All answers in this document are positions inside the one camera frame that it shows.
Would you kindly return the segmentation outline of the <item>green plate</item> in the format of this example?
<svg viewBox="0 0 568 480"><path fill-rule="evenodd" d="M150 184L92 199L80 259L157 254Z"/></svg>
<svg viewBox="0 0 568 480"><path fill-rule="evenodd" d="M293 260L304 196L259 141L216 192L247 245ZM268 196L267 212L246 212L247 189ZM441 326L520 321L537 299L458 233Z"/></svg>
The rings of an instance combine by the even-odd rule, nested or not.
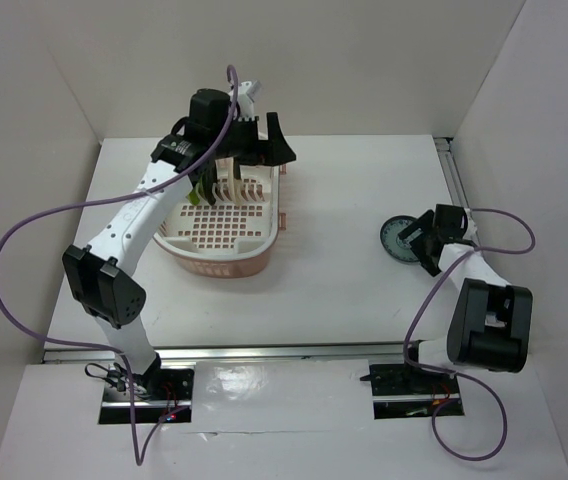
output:
<svg viewBox="0 0 568 480"><path fill-rule="evenodd" d="M192 191L188 194L187 199L193 206L200 205L205 200L203 182L198 181Z"/></svg>

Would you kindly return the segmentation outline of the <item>beige plate with black mark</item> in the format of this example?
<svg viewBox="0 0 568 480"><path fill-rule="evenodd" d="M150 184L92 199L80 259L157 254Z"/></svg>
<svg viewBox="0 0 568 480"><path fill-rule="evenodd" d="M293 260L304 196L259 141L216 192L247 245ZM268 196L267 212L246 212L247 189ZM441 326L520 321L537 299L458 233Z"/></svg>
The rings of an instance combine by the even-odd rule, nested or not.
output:
<svg viewBox="0 0 568 480"><path fill-rule="evenodd" d="M242 176L241 176L241 166L238 161L233 158L231 161L231 167L229 169L229 192L232 194L232 199L235 205L239 206L242 204Z"/></svg>

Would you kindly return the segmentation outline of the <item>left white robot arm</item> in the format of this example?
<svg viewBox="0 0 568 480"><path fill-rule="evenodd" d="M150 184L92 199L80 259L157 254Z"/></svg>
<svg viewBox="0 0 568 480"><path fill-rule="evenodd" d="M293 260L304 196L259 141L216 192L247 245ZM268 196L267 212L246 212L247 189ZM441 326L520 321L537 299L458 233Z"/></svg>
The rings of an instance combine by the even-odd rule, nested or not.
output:
<svg viewBox="0 0 568 480"><path fill-rule="evenodd" d="M279 176L296 156L276 113L257 116L256 81L229 91L204 88L187 116L154 148L132 197L62 262L73 298L120 358L127 389L140 399L161 387L161 360L146 335L139 260L158 243L194 273L242 278L267 264L278 235Z"/></svg>

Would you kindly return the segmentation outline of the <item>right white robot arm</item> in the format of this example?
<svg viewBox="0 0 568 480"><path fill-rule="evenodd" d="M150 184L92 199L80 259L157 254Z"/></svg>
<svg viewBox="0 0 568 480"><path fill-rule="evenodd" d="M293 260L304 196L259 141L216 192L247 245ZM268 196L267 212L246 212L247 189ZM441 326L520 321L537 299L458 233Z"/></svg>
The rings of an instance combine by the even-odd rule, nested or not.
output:
<svg viewBox="0 0 568 480"><path fill-rule="evenodd" d="M474 213L494 213L515 220L529 234L530 244L522 250L482 247L472 240ZM437 279L409 326L404 343L405 363L400 379L412 392L424 391L435 372L451 375L453 365L484 368L492 372L520 372L527 360L533 294L516 286L493 270L483 254L524 255L532 251L536 238L532 229L509 212L438 204L397 234L416 257L418 264ZM446 362L431 364L410 355L411 336L439 288L451 281L458 299L442 349Z"/></svg>

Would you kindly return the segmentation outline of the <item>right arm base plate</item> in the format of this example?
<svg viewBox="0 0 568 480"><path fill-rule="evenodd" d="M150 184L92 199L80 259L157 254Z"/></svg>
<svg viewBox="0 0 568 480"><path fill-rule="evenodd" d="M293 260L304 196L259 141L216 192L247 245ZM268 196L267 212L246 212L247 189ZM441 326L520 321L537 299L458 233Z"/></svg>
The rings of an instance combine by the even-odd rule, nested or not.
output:
<svg viewBox="0 0 568 480"><path fill-rule="evenodd" d="M371 389L376 420L463 416L459 384L444 374L422 372L405 364L371 364L360 377Z"/></svg>

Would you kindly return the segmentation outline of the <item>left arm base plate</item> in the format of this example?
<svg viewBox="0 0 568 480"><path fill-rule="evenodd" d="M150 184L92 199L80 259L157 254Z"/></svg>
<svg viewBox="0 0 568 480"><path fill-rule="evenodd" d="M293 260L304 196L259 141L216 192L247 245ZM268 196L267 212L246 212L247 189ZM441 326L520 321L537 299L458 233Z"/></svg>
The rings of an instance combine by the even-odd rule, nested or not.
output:
<svg viewBox="0 0 568 480"><path fill-rule="evenodd" d="M193 368L168 368L147 388L134 387L135 419L138 424L155 424L162 416L168 424L190 423L195 371ZM128 379L119 366L106 374L98 416L100 425L130 423Z"/></svg>

